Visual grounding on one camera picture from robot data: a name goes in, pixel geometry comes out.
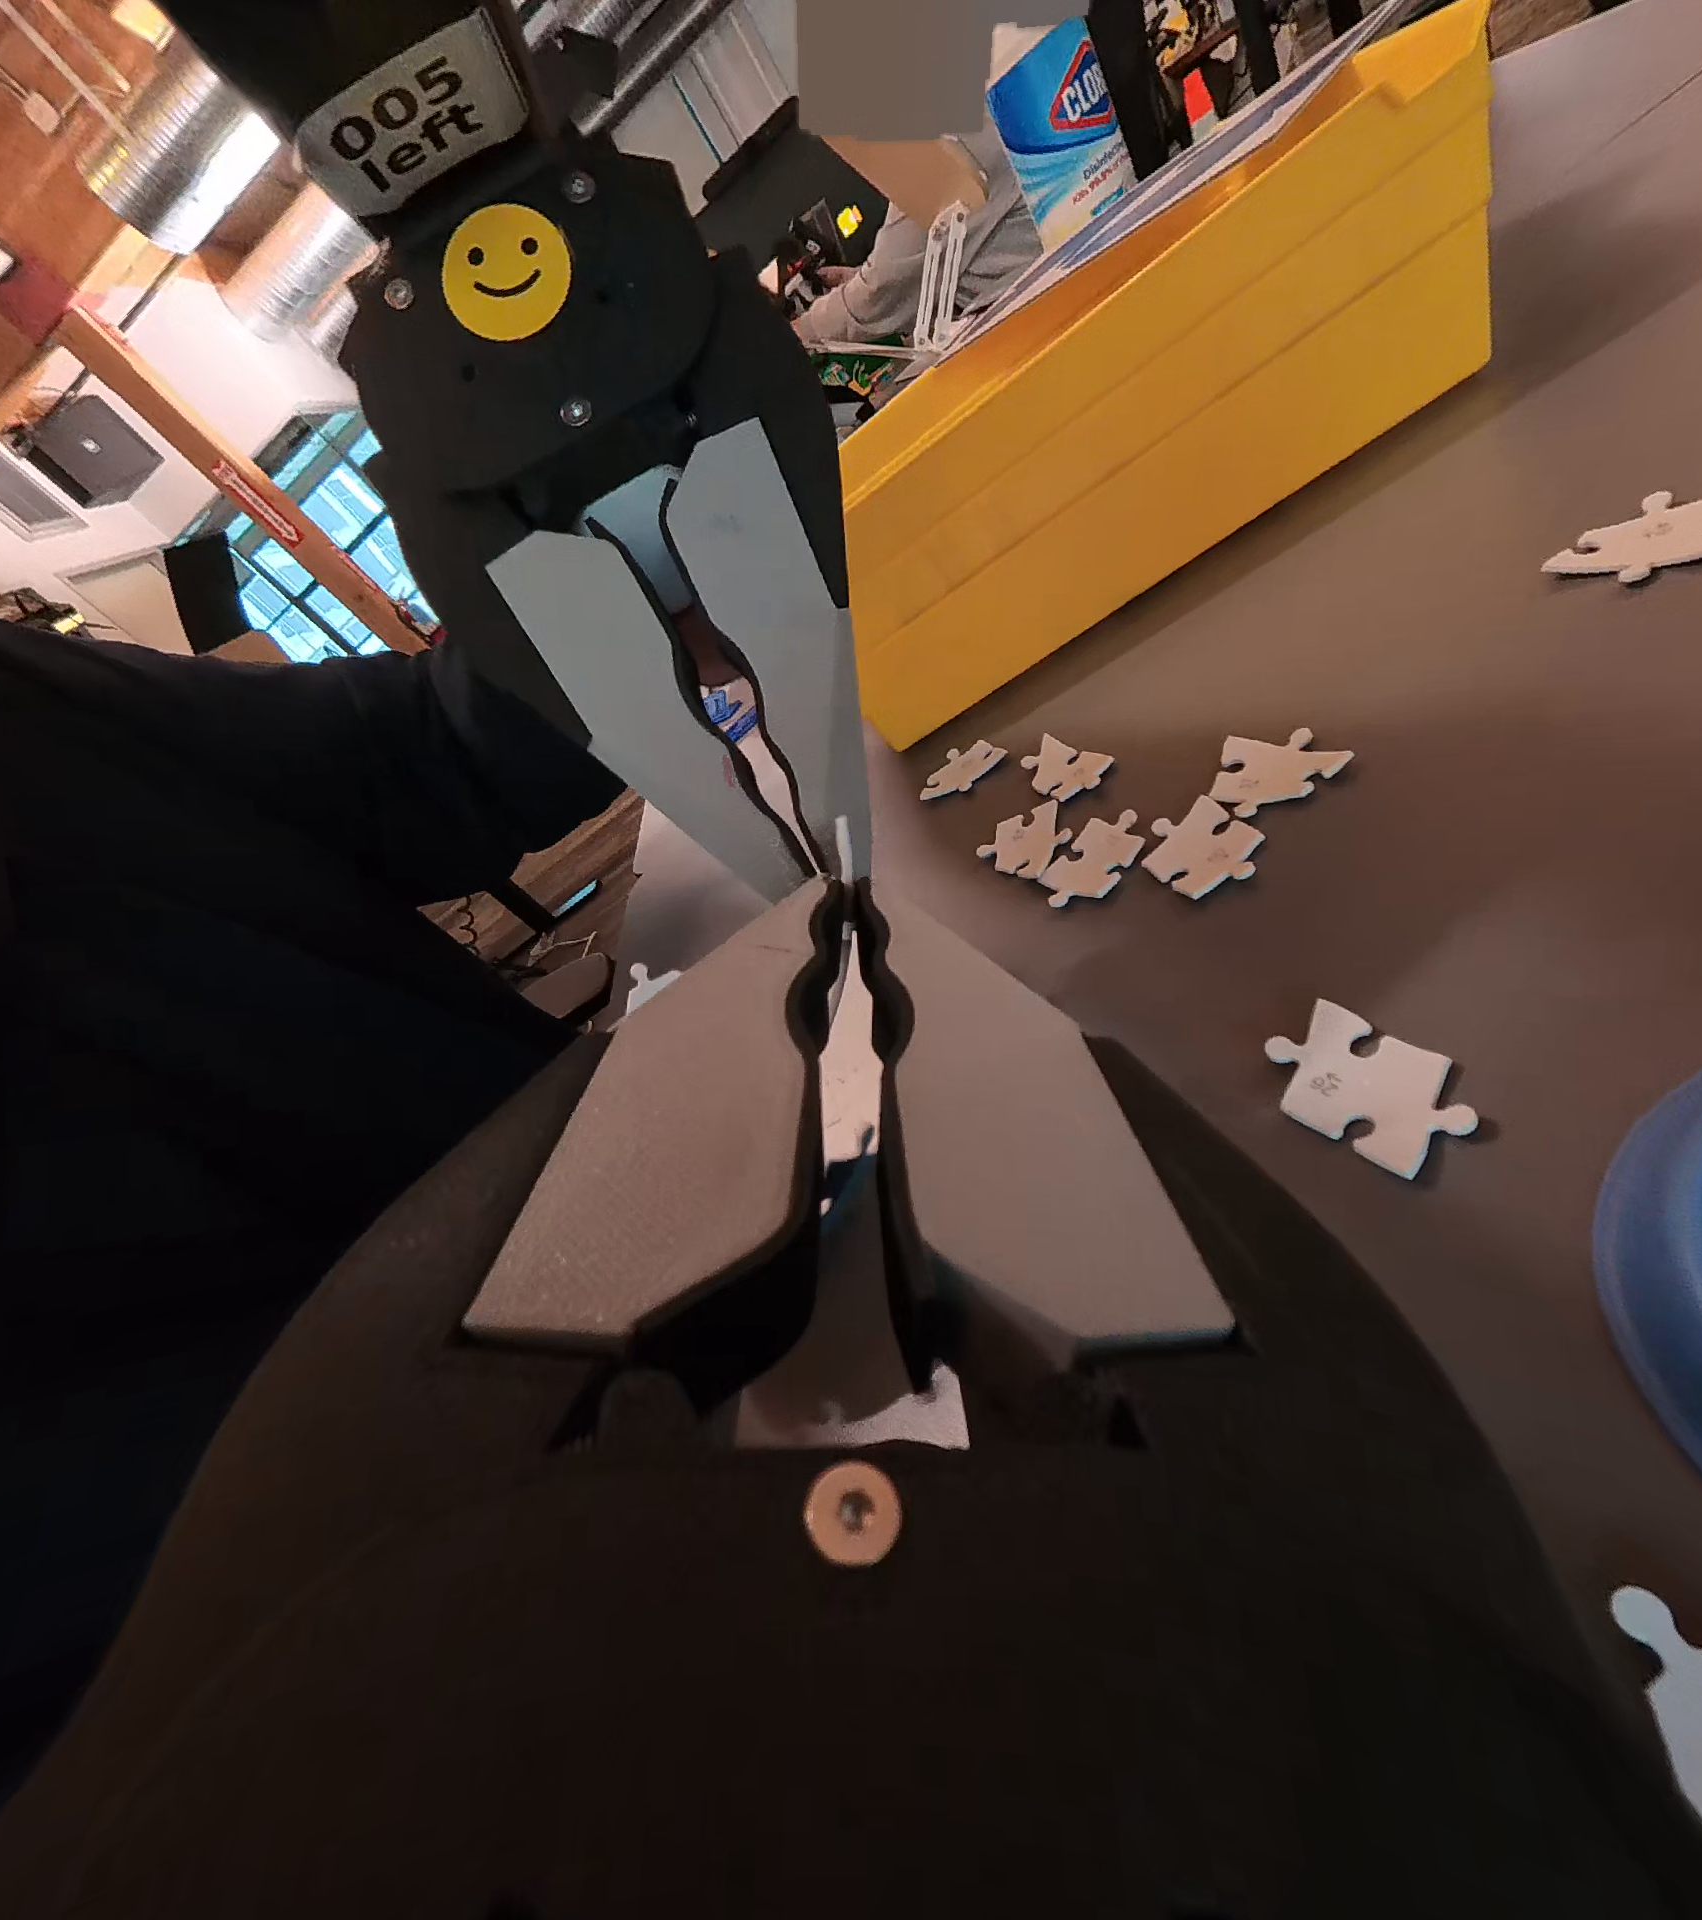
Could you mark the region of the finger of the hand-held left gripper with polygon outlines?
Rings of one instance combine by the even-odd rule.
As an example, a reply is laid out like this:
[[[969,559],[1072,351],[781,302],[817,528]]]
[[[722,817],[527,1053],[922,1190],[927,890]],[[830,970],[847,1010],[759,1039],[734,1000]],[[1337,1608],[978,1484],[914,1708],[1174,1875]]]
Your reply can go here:
[[[732,746],[615,541],[533,533],[486,571],[598,762],[764,901],[785,901],[815,876],[752,779],[725,774]]]
[[[667,541],[755,691],[796,819],[845,885],[869,872],[869,789],[852,612],[826,585],[761,421],[700,441]]]

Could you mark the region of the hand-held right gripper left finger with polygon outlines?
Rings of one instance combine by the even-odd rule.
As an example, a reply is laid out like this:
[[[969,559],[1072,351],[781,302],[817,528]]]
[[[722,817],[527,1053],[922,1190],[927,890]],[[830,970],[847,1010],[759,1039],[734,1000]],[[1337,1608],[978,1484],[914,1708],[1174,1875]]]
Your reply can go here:
[[[700,1413],[815,1308],[820,1056],[845,888],[813,878],[610,1035],[473,1294],[483,1346],[670,1377]]]

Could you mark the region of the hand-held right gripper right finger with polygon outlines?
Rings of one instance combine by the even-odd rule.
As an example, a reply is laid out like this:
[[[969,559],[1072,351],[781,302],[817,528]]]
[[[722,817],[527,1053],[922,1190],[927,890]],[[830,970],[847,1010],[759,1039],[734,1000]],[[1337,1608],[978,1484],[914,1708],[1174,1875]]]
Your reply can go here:
[[[1008,1388],[1229,1343],[1233,1311],[1077,1022],[868,878],[854,912],[910,1381]]]

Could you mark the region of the blue-edged puzzle piece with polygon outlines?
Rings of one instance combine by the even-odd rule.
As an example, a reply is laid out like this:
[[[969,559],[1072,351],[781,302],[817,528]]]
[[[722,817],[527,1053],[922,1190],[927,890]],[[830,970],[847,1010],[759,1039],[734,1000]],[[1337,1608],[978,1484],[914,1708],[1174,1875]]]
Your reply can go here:
[[[828,876],[869,874],[863,720],[849,693],[812,722],[790,703],[766,725],[745,678],[700,685],[698,719],[715,740],[710,821],[692,839],[766,902]]]

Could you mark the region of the partly built puzzle ball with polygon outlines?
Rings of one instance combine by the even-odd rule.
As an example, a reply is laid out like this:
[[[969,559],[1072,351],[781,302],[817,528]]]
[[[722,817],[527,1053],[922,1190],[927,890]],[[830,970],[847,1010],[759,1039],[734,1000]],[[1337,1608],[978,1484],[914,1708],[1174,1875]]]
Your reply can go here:
[[[694,988],[692,1008],[666,1004],[674,1021],[642,1004],[678,981],[632,970],[633,986],[618,1041],[602,1075],[625,1069],[645,1076],[628,1084],[653,1104],[664,1134],[645,1148],[630,1204],[639,1269],[660,1256],[692,1299],[642,1308],[628,1353],[596,1388],[598,1434],[690,1433],[694,1418],[743,1385],[743,1362],[769,1361],[745,1390],[742,1447],[860,1449],[916,1443],[945,1450],[967,1445],[959,1382],[937,1368],[932,1387],[911,1393],[894,1350],[883,1306],[883,1251],[877,1213],[877,1150],[869,1010],[852,988],[841,1039],[817,1065],[826,1121],[847,1123],[828,1134],[817,1236],[790,1213],[790,1115],[764,1115],[743,1083],[748,1065],[764,1066],[766,1028],[740,1008],[720,1004],[710,985]],[[670,1041],[666,1058],[653,1049]]]

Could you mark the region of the yellow plastic bin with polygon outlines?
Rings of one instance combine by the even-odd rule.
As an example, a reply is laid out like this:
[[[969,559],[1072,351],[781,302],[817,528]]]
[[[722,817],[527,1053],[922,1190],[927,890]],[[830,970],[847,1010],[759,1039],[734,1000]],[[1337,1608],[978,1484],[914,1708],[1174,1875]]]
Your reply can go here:
[[[895,751],[1490,358],[1487,5],[1347,35],[1294,118],[980,328],[840,448]]]

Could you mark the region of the person's left forearm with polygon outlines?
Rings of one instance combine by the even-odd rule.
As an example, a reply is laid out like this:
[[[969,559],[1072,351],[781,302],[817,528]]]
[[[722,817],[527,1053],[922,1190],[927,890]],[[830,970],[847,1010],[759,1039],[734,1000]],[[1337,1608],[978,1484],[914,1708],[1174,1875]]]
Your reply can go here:
[[[417,909],[488,893],[624,781],[456,638],[316,665],[177,656],[0,622],[0,773],[142,779],[185,839],[243,814]]]

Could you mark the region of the loose group of puzzle pieces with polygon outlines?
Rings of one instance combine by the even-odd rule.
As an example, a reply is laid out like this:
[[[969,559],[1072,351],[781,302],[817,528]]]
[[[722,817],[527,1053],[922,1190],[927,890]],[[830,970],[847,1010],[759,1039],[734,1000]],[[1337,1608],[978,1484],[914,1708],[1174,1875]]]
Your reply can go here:
[[[1314,799],[1353,761],[1347,748],[1318,746],[1307,729],[1283,740],[1231,735],[1208,789],[1178,817],[1143,822],[1131,809],[1109,817],[1081,812],[1077,804],[1104,789],[1116,759],[1048,733],[1018,759],[1028,779],[1023,802],[991,822],[973,859],[984,871],[1041,893],[1054,911],[1108,901],[1129,876],[1199,902],[1256,876],[1264,812]]]

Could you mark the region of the black metal chair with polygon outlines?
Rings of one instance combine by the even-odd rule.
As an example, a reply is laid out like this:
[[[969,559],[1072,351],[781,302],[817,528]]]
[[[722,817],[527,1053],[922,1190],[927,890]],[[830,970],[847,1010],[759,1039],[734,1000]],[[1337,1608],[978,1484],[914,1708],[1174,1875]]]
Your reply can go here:
[[[506,919],[527,932],[527,944],[499,955],[488,955],[481,946],[475,894],[447,902],[440,924],[529,1006],[577,1032],[590,1032],[610,1008],[618,982],[615,961],[596,946],[593,932],[562,936],[559,927],[596,894],[598,880],[590,880],[562,909],[552,911],[511,880],[499,880],[486,901],[496,902]]]

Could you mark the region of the black-framed window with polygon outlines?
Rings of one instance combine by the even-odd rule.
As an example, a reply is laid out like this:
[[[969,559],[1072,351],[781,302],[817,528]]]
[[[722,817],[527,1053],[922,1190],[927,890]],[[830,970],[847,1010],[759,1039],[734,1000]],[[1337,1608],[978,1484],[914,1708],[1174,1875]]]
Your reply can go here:
[[[392,512],[372,476],[380,441],[358,409],[291,417],[259,448],[263,478],[304,516],[319,550],[352,564],[396,621],[421,644],[437,619],[406,563]],[[222,521],[240,611],[250,626],[294,665],[375,658],[392,647],[372,621],[313,571],[302,546],[276,533],[259,508],[232,508]]]

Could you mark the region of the white folding stand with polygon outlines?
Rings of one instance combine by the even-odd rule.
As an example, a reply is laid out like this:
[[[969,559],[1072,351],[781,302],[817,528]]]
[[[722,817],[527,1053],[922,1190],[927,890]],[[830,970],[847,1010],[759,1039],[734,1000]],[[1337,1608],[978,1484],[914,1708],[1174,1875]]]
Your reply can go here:
[[[996,301],[1040,258],[1040,235],[1021,199],[965,215],[962,246],[935,265],[932,235],[899,205],[885,208],[863,263],[792,323],[810,351],[908,347],[924,302],[948,295],[952,320]]]

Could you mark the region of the person's dark clothed torso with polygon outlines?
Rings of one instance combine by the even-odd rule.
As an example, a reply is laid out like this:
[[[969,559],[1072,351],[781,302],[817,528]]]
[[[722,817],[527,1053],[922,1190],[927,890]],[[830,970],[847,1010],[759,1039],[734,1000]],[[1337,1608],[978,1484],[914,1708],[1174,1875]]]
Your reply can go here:
[[[306,839],[75,786],[0,773],[0,1808],[298,1306],[568,1041]]]

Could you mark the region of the silver ventilation duct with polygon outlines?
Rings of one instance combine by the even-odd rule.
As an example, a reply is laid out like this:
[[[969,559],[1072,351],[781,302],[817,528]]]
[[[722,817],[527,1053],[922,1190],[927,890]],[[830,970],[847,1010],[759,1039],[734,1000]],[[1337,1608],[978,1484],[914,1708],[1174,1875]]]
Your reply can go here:
[[[184,258],[282,147],[282,135],[175,32],[144,87],[99,127],[73,167],[114,219]]]
[[[257,341],[304,341],[336,363],[355,319],[352,282],[381,245],[316,182],[287,208],[217,291],[222,307]]]

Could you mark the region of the wooden post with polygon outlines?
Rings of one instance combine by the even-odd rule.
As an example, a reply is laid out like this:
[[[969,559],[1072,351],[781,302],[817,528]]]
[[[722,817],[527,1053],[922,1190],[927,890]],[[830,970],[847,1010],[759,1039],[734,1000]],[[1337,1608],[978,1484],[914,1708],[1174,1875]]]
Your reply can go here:
[[[122,328],[70,305],[47,338],[208,478],[240,514],[252,518],[265,539],[284,548],[316,587],[330,593],[386,648],[404,656],[427,650],[426,637],[400,612],[400,605],[269,478],[240,441],[194,407]]]

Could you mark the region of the black wall speaker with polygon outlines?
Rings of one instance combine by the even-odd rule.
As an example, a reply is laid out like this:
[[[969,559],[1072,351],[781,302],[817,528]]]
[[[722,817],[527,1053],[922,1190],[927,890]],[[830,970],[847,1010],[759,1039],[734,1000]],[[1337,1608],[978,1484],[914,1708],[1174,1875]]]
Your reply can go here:
[[[35,421],[22,459],[83,511],[128,502],[164,468],[161,448],[92,390]]]

